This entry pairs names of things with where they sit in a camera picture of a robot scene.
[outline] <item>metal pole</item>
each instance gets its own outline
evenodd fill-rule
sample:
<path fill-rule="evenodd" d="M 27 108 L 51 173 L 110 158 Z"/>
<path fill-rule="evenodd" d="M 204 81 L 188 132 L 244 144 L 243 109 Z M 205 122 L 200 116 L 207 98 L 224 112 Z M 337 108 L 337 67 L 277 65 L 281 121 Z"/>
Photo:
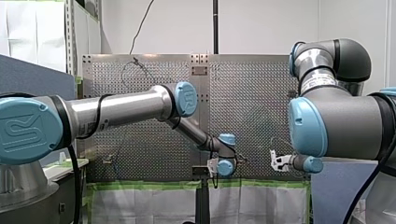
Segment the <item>metal pole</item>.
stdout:
<path fill-rule="evenodd" d="M 213 53 L 219 54 L 219 0 L 213 0 Z"/>

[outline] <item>pegboard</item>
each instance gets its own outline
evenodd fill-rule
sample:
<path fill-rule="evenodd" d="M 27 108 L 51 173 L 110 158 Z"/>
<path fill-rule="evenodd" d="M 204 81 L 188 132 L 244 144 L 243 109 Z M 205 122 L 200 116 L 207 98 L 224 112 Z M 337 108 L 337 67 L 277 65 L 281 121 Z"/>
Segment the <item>pegboard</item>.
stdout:
<path fill-rule="evenodd" d="M 236 176 L 285 179 L 270 163 L 270 142 L 278 154 L 291 154 L 288 124 L 290 91 L 297 81 L 289 75 L 285 56 L 211 55 L 209 131 L 234 133 L 236 151 L 248 159 Z"/>
<path fill-rule="evenodd" d="M 288 92 L 296 90 L 297 81 L 289 76 L 287 56 L 86 55 L 83 60 L 86 97 L 191 82 L 199 95 L 192 119 L 210 134 L 234 133 L 237 151 L 248 158 L 238 177 L 294 179 L 272 170 L 269 153 L 271 137 L 289 141 Z M 92 161 L 90 182 L 190 180 L 191 166 L 204 164 L 207 156 L 155 119 L 98 133 L 92 143 L 86 153 Z M 292 153 L 286 144 L 276 144 L 276 150 Z"/>

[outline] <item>metal rod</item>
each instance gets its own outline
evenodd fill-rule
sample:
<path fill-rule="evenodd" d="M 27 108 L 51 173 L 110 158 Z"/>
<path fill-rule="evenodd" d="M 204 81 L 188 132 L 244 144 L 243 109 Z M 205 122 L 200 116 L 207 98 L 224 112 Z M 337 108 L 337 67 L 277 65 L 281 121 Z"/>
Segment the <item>metal rod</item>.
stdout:
<path fill-rule="evenodd" d="M 196 146 L 201 146 L 206 142 L 207 135 L 189 120 L 184 118 L 173 118 L 166 123 L 181 133 L 184 137 L 192 141 Z"/>
<path fill-rule="evenodd" d="M 219 0 L 213 0 L 213 48 L 219 54 Z"/>
<path fill-rule="evenodd" d="M 73 126 L 78 137 L 90 133 L 95 123 L 99 98 L 67 102 L 71 108 Z M 135 123 L 147 119 L 165 120 L 172 112 L 169 92 L 162 86 L 154 86 L 149 91 L 114 95 L 105 98 L 100 106 L 101 114 L 97 131 L 112 126 Z"/>

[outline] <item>logo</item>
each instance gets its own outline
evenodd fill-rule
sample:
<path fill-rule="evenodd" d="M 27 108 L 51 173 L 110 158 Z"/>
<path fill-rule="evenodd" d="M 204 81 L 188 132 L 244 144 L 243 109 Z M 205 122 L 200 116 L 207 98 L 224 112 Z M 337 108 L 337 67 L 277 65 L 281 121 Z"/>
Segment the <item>logo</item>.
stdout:
<path fill-rule="evenodd" d="M 0 144 L 5 152 L 45 145 L 40 115 L 0 119 Z"/>
<path fill-rule="evenodd" d="M 185 109 L 190 109 L 191 107 L 196 106 L 196 98 L 195 98 L 195 91 L 194 90 L 188 90 L 188 91 L 183 91 L 184 95 L 184 101 L 186 102 L 185 104 Z"/>

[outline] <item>black stand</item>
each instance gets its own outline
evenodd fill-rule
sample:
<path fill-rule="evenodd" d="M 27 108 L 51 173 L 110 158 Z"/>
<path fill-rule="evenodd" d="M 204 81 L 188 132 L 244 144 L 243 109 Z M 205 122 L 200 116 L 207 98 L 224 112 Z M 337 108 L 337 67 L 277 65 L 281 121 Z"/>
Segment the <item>black stand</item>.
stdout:
<path fill-rule="evenodd" d="M 195 193 L 195 224 L 210 224 L 209 170 L 206 166 L 192 166 L 194 180 L 201 180 L 201 187 Z"/>

